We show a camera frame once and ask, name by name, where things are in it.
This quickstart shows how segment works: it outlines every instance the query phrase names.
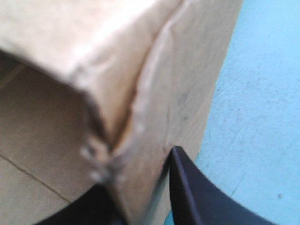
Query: cardboard surface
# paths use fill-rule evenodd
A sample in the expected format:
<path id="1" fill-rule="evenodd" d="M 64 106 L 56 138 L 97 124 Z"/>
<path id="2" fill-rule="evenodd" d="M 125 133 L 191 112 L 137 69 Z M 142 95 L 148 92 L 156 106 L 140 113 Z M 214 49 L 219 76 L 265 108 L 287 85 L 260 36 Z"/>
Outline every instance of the cardboard surface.
<path id="1" fill-rule="evenodd" d="M 0 218 L 2 225 L 31 225 L 68 202 L 0 157 Z"/>
<path id="2" fill-rule="evenodd" d="M 171 147 L 182 145 L 192 158 L 198 152 L 241 0 L 46 1 L 30 6 L 22 1 L 18 7 L 1 1 L 0 48 L 82 92 L 90 121 L 83 142 L 91 150 L 87 157 L 96 177 L 128 222 L 142 223 Z M 72 98 L 63 95 L 66 102 Z M 60 166 L 59 159 L 53 156 L 48 163 Z M 167 188 L 158 189 L 164 190 L 159 205 L 165 210 L 150 219 L 155 225 L 169 209 Z"/>

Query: cardboard box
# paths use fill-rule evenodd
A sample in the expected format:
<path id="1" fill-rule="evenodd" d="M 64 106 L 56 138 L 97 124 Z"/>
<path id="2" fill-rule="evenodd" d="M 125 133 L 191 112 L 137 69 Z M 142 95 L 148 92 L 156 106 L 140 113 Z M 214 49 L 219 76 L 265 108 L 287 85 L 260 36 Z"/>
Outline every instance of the cardboard box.
<path id="1" fill-rule="evenodd" d="M 62 138 L 57 148 L 62 155 L 65 149 L 67 156 L 48 157 L 50 167 L 40 163 L 44 157 L 32 159 L 32 155 L 51 151 L 49 145 L 39 146 L 44 141 L 34 141 L 49 135 L 27 131 L 26 147 L 21 149 L 29 151 L 28 161 L 39 168 L 35 176 L 51 168 L 54 173 L 45 172 L 41 177 L 64 198 L 67 194 L 63 190 L 81 192 L 90 185 L 82 174 L 77 176 L 81 185 L 71 187 L 65 177 L 53 176 L 58 168 L 69 168 L 66 174 L 70 177 L 71 171 L 82 173 L 86 168 L 71 156 L 76 154 L 70 150 L 74 144 L 71 137 L 78 135 L 77 140 L 82 141 L 72 148 L 82 145 L 86 149 L 85 156 L 96 170 L 94 178 L 107 186 L 127 221 L 162 224 L 170 209 L 164 163 L 173 145 L 183 146 L 192 158 L 199 152 L 215 81 L 241 0 L 33 0 L 30 4 L 1 0 L 1 5 L 2 51 L 64 84 L 29 68 L 25 71 L 31 70 L 28 74 L 34 78 L 17 75 L 19 84 L 14 84 L 18 79 L 2 82 L 2 93 L 10 88 L 15 92 L 0 93 L 5 107 L 13 103 L 12 112 L 18 112 L 22 104 L 15 101 L 18 96 L 26 101 L 35 98 L 28 94 L 34 88 L 28 92 L 20 89 L 36 84 L 37 90 L 45 85 L 56 93 L 53 101 L 46 98 L 43 105 L 45 97 L 40 90 L 35 101 L 42 105 L 39 115 L 32 107 L 32 116 L 23 116 L 28 112 L 24 106 L 23 111 L 0 118 L 27 123 L 46 116 L 39 121 L 56 121 L 57 126 L 48 132 L 61 131 L 56 134 Z M 49 102 L 59 102 L 61 108 L 54 107 L 57 114 L 46 110 Z M 6 123 L 3 132 L 9 126 Z M 4 148 L 14 146 L 14 135 L 3 138 L 1 142 L 9 143 Z M 29 150 L 31 144 L 35 144 L 34 154 Z M 9 157 L 22 158 L 22 152 Z M 20 163 L 27 166 L 25 158 L 24 162 Z"/>

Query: floor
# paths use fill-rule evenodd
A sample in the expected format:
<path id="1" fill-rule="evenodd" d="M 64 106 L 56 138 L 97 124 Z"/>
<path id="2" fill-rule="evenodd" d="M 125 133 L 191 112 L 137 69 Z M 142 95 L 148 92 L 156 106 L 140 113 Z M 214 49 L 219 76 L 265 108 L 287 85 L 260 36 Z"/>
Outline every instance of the floor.
<path id="1" fill-rule="evenodd" d="M 77 94 L 0 55 L 1 225 L 33 224 L 92 186 L 82 113 Z"/>
<path id="2" fill-rule="evenodd" d="M 299 151 L 300 1 L 244 0 L 196 164 L 253 212 L 299 225 Z"/>

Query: black plastic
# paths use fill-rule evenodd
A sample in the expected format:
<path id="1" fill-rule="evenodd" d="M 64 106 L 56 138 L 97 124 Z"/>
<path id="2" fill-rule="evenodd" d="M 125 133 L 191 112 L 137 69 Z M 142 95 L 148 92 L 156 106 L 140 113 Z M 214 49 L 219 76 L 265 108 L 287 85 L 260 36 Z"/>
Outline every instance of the black plastic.
<path id="1" fill-rule="evenodd" d="M 36 225 L 126 225 L 104 187 L 94 185 L 66 208 Z"/>
<path id="2" fill-rule="evenodd" d="M 179 146 L 170 154 L 170 195 L 175 225 L 274 225 L 225 195 Z"/>

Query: light blue surface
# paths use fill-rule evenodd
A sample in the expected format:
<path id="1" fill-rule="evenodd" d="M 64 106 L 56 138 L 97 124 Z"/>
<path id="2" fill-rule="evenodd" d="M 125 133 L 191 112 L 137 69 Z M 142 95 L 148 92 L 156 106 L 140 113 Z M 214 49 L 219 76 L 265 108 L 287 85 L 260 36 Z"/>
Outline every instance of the light blue surface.
<path id="1" fill-rule="evenodd" d="M 300 225 L 300 0 L 244 1 L 196 164 L 248 209 Z"/>

